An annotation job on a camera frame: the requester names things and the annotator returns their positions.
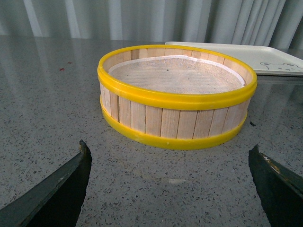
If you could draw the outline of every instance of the yellow rim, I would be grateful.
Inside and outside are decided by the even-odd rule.
[[[152,136],[152,135],[148,135],[143,132],[128,128],[125,125],[116,121],[114,118],[112,118],[107,113],[107,111],[103,107],[102,103],[101,103],[101,107],[102,107],[102,113],[103,113],[105,120],[122,135],[124,135],[132,140],[135,140],[137,142],[146,144],[146,145],[164,148],[164,149],[175,149],[175,150],[204,149],[204,148],[210,148],[210,147],[214,147],[214,146],[220,145],[222,143],[225,143],[239,133],[239,131],[242,128],[242,126],[245,122],[245,119],[247,117],[247,113],[246,113],[244,120],[240,123],[239,126],[237,126],[236,128],[234,128],[228,132],[225,132],[223,134],[208,137],[208,138],[202,138],[202,139],[183,140],[183,139],[170,139],[170,138]]]
[[[184,95],[184,94],[173,94],[166,92],[159,92],[148,90],[140,87],[135,87],[130,84],[126,84],[119,81],[103,69],[103,63],[116,54],[137,50],[137,49],[150,49],[150,48],[170,48],[170,49],[183,49],[192,50],[199,52],[206,52],[213,55],[221,56],[226,59],[237,62],[238,64],[245,67],[252,75],[252,81],[237,90],[218,93],[218,94],[207,94],[207,95]],[[98,66],[98,78],[101,84],[104,85],[108,90],[114,94],[126,98],[128,100],[141,103],[144,105],[155,106],[159,108],[178,109],[178,110],[210,110],[225,108],[228,106],[237,105],[245,102],[254,94],[257,87],[257,75],[255,71],[245,64],[244,62],[235,59],[231,56],[213,52],[210,50],[199,49],[195,47],[186,46],[175,46],[175,45],[143,45],[143,46],[132,46],[119,49],[106,54],[101,58]]]

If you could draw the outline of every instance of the mesh bottom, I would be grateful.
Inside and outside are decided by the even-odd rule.
[[[225,65],[185,55],[126,61],[111,67],[108,73],[136,87],[176,94],[222,93],[245,83]]]

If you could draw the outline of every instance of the white tray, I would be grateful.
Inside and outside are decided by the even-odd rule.
[[[227,54],[239,59],[259,75],[303,75],[303,60],[265,46],[166,42],[169,45],[193,46]]]

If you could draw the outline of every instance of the wooden bucket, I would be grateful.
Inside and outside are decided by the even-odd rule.
[[[217,94],[173,94],[124,83],[108,70],[125,61],[187,55],[214,61],[237,72],[244,87]],[[186,46],[144,45],[106,54],[98,66],[100,103],[105,120],[121,134],[168,149],[201,149],[222,144],[241,129],[257,76],[247,64],[228,55]]]

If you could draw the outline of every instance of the cartoon animal drawing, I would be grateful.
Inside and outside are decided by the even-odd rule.
[[[267,62],[260,62],[260,64],[266,66],[268,70],[303,72],[303,68],[290,63],[272,64]]]

